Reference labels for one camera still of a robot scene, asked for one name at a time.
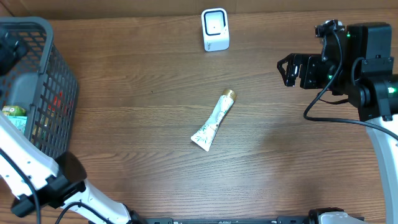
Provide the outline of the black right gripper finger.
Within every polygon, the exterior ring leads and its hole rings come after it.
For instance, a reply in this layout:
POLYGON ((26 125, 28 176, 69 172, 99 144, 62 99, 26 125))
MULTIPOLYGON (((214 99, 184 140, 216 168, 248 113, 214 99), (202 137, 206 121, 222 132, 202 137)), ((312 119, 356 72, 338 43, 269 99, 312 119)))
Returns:
POLYGON ((288 63, 285 68, 282 67, 282 78, 285 86, 295 86, 296 79, 299 76, 299 70, 300 66, 296 64, 288 63))
POLYGON ((298 75, 299 74, 300 54, 291 53, 285 58, 277 62, 277 69, 281 75, 298 75))

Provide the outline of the white tube with gold cap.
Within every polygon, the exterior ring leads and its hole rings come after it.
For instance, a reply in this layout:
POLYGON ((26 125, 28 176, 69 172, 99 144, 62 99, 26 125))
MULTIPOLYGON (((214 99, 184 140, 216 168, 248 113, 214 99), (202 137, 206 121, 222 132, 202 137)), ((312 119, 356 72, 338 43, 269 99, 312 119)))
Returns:
POLYGON ((191 140, 208 152, 214 141, 218 128, 228 111, 236 101, 237 94, 230 89, 225 89, 218 99, 210 117, 204 125, 191 137, 191 140))

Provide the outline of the teal snack packet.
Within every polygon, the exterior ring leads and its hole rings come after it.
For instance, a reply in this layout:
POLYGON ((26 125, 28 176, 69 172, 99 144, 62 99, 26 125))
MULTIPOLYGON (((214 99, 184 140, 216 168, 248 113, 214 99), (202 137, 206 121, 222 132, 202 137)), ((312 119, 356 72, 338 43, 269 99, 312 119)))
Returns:
POLYGON ((25 127, 27 124, 27 117, 26 116, 7 116, 9 121, 22 133, 25 132, 25 127))

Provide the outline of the green juice carton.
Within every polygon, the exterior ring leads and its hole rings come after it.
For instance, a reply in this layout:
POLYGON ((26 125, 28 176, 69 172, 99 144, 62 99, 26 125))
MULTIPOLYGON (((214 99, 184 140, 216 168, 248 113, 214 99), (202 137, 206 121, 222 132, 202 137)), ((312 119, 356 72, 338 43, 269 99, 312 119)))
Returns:
POLYGON ((20 106, 4 106, 2 113, 5 116, 26 116, 26 110, 20 106))

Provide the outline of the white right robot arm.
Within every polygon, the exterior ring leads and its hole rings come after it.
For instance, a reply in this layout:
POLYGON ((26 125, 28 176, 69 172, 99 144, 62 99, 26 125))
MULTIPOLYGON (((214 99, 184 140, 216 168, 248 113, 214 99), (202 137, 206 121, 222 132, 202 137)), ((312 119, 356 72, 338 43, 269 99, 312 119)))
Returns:
POLYGON ((344 26, 338 20, 315 26, 322 40, 319 54, 291 53, 277 62, 285 86, 300 79, 303 89, 319 93, 303 112, 309 121, 364 126, 377 157, 384 192, 386 223, 397 223, 397 75, 391 56, 392 27, 386 22, 344 26), (359 118, 309 116, 325 92, 344 96, 359 118))

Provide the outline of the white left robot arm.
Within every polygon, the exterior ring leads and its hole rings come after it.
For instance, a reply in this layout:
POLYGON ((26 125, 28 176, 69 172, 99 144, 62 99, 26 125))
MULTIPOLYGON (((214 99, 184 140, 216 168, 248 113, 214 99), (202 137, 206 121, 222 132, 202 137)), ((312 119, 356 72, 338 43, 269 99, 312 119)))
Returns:
POLYGON ((39 17, 1 19, 1 177, 18 217, 46 206, 90 223, 139 223, 137 213, 94 187, 68 151, 76 77, 39 17))

